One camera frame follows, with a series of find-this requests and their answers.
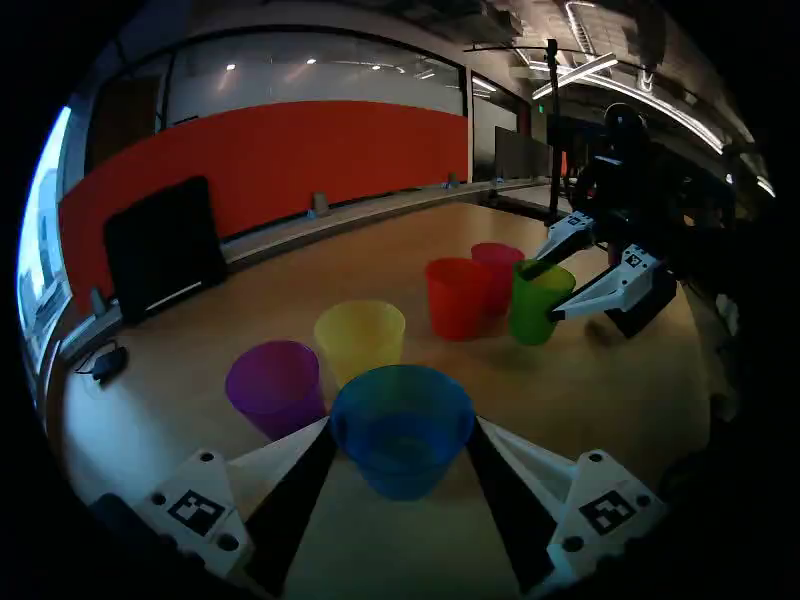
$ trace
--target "red wall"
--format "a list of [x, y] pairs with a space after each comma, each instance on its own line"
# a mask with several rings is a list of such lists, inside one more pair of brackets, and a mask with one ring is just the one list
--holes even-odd
[[106, 219], [193, 175], [204, 175], [217, 233], [225, 238], [311, 208], [467, 179], [467, 119], [376, 102], [294, 102], [190, 121], [107, 160], [59, 205], [67, 277], [80, 310], [89, 293], [113, 293], [103, 244]]

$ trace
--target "yellow cup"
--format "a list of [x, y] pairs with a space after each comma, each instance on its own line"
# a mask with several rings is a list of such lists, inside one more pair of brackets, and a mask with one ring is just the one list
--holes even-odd
[[380, 300], [351, 300], [326, 310], [314, 325], [339, 387], [362, 373], [396, 365], [403, 354], [406, 319]]

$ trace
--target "blue cup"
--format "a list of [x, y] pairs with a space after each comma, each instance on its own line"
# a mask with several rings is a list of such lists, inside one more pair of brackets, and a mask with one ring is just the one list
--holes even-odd
[[392, 500], [417, 500], [444, 477], [472, 434], [472, 401], [429, 367], [392, 365], [345, 385], [331, 411], [333, 437], [367, 483]]

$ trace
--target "cup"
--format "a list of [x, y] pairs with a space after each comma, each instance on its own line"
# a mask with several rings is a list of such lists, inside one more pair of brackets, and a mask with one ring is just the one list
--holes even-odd
[[486, 266], [492, 273], [486, 312], [493, 317], [503, 316], [511, 303], [514, 263], [525, 260], [525, 255], [505, 244], [483, 242], [472, 247], [472, 260]]
[[556, 324], [548, 318], [550, 310], [572, 293], [575, 277], [557, 265], [525, 260], [514, 265], [511, 297], [511, 335], [525, 345], [544, 344]]
[[428, 263], [425, 277], [433, 331], [447, 340], [477, 337], [485, 321], [491, 271], [468, 258], [440, 258]]
[[392, 500], [417, 500], [444, 477], [472, 434], [472, 401], [434, 369], [373, 369], [339, 392], [333, 437], [367, 483]]
[[343, 387], [365, 371], [400, 362], [405, 328], [403, 313], [388, 302], [351, 300], [326, 310], [314, 337]]
[[242, 354], [225, 378], [231, 404], [271, 440], [325, 416], [314, 351], [276, 340]]

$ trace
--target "green cup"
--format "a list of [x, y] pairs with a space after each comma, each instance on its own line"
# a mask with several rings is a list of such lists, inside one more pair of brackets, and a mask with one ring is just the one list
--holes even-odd
[[547, 313], [575, 289], [575, 277], [556, 265], [547, 268], [538, 260], [523, 260], [514, 265], [511, 291], [511, 335], [528, 346], [544, 344], [556, 324]]

